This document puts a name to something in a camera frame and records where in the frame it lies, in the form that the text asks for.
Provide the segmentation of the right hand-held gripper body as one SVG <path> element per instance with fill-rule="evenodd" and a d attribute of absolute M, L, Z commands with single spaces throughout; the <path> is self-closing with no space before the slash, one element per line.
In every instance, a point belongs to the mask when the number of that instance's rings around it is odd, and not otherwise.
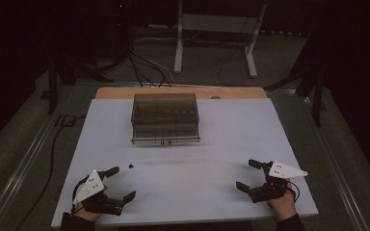
<path fill-rule="evenodd" d="M 288 180 L 307 176 L 307 172 L 281 162 L 262 163 L 266 182 L 258 188 L 250 189 L 253 203 L 282 197 L 287 190 Z"/>

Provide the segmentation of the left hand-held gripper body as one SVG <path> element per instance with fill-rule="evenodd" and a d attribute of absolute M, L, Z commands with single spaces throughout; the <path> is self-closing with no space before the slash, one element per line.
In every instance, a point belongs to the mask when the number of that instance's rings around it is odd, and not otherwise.
<path fill-rule="evenodd" d="M 78 203 L 82 203 L 88 212 L 116 216 L 121 214 L 124 202 L 109 198 L 104 192 L 106 189 L 103 184 L 103 179 L 106 177 L 105 171 L 94 170 L 78 182 L 72 194 L 72 211 Z"/>

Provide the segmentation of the person's left hand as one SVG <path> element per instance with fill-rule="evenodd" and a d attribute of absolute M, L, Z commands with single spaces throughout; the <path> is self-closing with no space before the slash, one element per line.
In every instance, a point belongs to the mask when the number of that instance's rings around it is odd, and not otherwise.
<path fill-rule="evenodd" d="M 75 207 L 75 210 L 73 211 L 73 214 L 76 216 L 76 217 L 79 217 L 79 218 L 83 218 L 83 219 L 86 219 L 88 221 L 93 221 L 93 222 L 96 222 L 101 214 L 100 213 L 93 213 L 93 212 L 88 212 L 82 203 L 78 203 Z"/>

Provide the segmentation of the person's right hand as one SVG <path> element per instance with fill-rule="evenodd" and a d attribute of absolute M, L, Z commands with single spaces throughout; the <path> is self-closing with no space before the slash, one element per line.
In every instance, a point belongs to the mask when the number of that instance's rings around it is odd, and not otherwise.
<path fill-rule="evenodd" d="M 290 182 L 287 183 L 285 194 L 276 199 L 271 199 L 269 205 L 274 210 L 278 221 L 283 221 L 297 214 L 295 206 L 295 193 Z"/>

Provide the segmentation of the white work board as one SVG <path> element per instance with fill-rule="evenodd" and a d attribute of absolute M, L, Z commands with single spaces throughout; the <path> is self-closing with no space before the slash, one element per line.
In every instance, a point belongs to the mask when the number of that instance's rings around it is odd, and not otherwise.
<path fill-rule="evenodd" d="M 52 226 L 59 226 L 70 209 L 77 182 L 93 170 L 111 167 L 120 171 L 106 179 L 106 194 L 121 198 L 136 192 L 136 196 L 119 216 L 101 217 L 101 225 L 273 216 L 266 203 L 253 203 L 235 187 L 236 182 L 253 188 L 264 183 L 263 172 L 250 167 L 250 159 L 292 167 L 298 163 L 271 99 L 200 99 L 200 142 L 182 145 L 133 144 L 132 106 L 129 99 L 92 101 Z"/>

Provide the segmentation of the clear plastic drawer organiser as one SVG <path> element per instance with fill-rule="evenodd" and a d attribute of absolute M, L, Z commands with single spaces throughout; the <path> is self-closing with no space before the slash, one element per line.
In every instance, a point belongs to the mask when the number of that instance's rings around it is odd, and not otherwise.
<path fill-rule="evenodd" d="M 194 93 L 148 93 L 134 96 L 132 143 L 176 145 L 200 142 Z"/>

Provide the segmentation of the wooden table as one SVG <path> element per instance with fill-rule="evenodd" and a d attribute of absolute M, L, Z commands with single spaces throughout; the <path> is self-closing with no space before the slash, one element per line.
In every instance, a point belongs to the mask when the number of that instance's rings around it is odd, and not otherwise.
<path fill-rule="evenodd" d="M 104 87 L 97 90 L 95 99 L 133 99 L 135 94 L 148 93 L 194 93 L 197 99 L 208 98 L 266 98 L 260 87 Z"/>

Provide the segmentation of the black metal stand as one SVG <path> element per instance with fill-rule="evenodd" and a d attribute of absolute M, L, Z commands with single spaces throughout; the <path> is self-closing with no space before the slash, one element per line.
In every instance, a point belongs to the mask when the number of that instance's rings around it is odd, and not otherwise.
<path fill-rule="evenodd" d="M 59 81 L 62 81 L 67 86 L 75 84 L 77 78 L 74 76 L 73 70 L 77 69 L 98 82 L 112 83 L 111 79 L 108 79 L 82 63 L 73 60 L 71 57 L 66 55 L 55 55 L 50 54 L 48 56 L 48 90 L 42 95 L 42 99 L 49 101 L 48 114 L 52 115 L 59 103 Z"/>
<path fill-rule="evenodd" d="M 315 31 L 311 32 L 304 47 L 295 61 L 287 77 L 264 88 L 266 91 L 277 90 L 288 83 L 301 80 L 295 90 L 298 97 L 308 97 L 312 92 L 312 118 L 318 127 L 321 127 L 321 101 L 324 84 L 324 71 L 327 67 L 325 61 L 327 49 L 323 42 L 325 37 Z"/>

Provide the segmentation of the white metal stand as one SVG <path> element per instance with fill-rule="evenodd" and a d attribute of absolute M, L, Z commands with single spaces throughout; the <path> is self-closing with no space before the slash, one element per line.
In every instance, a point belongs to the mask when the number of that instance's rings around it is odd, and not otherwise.
<path fill-rule="evenodd" d="M 173 72 L 182 72 L 182 58 L 183 58 L 183 37 L 184 30 L 197 32 L 222 32 L 222 33 L 236 33 L 236 34 L 250 34 L 251 42 L 244 47 L 246 63 L 249 75 L 252 78 L 258 76 L 257 69 L 253 57 L 253 49 L 255 47 L 261 25 L 264 19 L 265 12 L 268 5 L 262 3 L 258 16 L 227 16 L 227 15 L 210 15 L 210 14 L 193 14 L 183 12 L 183 0 L 178 0 L 177 13 L 177 39 L 176 50 L 174 56 Z"/>

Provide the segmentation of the aluminium floor rail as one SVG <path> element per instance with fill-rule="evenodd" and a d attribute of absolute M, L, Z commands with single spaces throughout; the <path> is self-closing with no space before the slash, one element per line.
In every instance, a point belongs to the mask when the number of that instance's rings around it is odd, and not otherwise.
<path fill-rule="evenodd" d="M 291 90 L 270 91 L 268 97 L 300 167 L 308 172 L 305 181 L 319 214 L 305 223 L 314 231 L 370 231 L 344 177 L 346 165 L 337 162 L 325 129 L 314 122 L 310 101 Z"/>
<path fill-rule="evenodd" d="M 21 107 L 0 134 L 0 221 L 7 214 L 40 154 L 59 111 L 68 100 L 73 88 L 60 88 L 59 103 L 52 114 L 48 103 L 35 93 Z"/>

